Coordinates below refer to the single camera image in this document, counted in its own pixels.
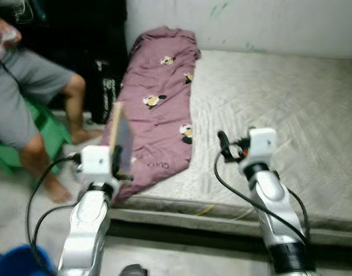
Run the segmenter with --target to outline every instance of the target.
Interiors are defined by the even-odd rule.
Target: man
[[[11,28],[0,19],[0,42],[2,34]],[[14,41],[3,45],[6,50],[0,56],[0,141],[18,149],[22,165],[35,177],[40,177],[51,161],[16,81],[25,94],[45,103],[57,93],[66,96],[65,109],[74,144],[97,137],[101,132],[85,131],[82,126],[84,79],[30,51],[17,50],[14,45],[20,40],[21,34],[17,32]],[[53,174],[47,176],[44,186],[52,201],[64,202],[71,197]]]

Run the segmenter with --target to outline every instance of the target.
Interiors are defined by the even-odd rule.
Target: purple blanket
[[[136,40],[118,98],[135,136],[135,181],[133,186],[123,186],[118,199],[189,167],[193,140],[190,85],[199,57],[193,32],[162,27]],[[106,125],[102,145],[109,144],[111,123]]]

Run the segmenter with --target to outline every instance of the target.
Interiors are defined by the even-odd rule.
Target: floor
[[[80,147],[65,145],[63,152],[68,154],[84,146],[85,144]],[[63,166],[59,179],[72,192],[75,199],[81,187],[72,174],[71,165]],[[9,177],[0,170],[0,252],[26,243],[25,208],[32,185],[33,180],[24,171]],[[33,202],[32,220],[37,221],[53,206],[55,204],[47,199],[44,190],[40,190]],[[48,251],[54,264],[58,263],[69,229],[69,215],[70,210],[51,214],[40,230],[39,245]],[[140,263],[145,269],[149,269],[151,276],[270,275],[267,263],[261,256],[238,251],[108,236],[101,275],[117,276],[123,267],[133,263]],[[352,276],[351,270],[338,270],[339,267],[332,267],[331,264],[320,264],[320,267],[320,272],[325,276]]]

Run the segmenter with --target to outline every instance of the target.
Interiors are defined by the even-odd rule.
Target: green plastic chair
[[[71,144],[70,134],[67,132],[66,127],[41,103],[24,98],[28,106],[34,122],[40,131],[44,144],[51,160],[55,160],[59,155],[62,145],[67,143]],[[19,159],[18,151],[8,145],[0,142],[0,168],[7,174],[12,175],[15,168],[22,167]],[[59,173],[59,168],[52,168],[54,174]]]

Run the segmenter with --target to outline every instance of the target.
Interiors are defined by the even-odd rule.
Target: quilted mattress surface
[[[352,60],[202,51],[190,108],[190,167],[119,203],[112,217],[258,236],[252,207],[214,176],[216,133],[235,140],[251,125],[272,127],[273,167],[305,203],[313,241],[352,246]],[[237,164],[221,161],[219,171],[248,194]]]

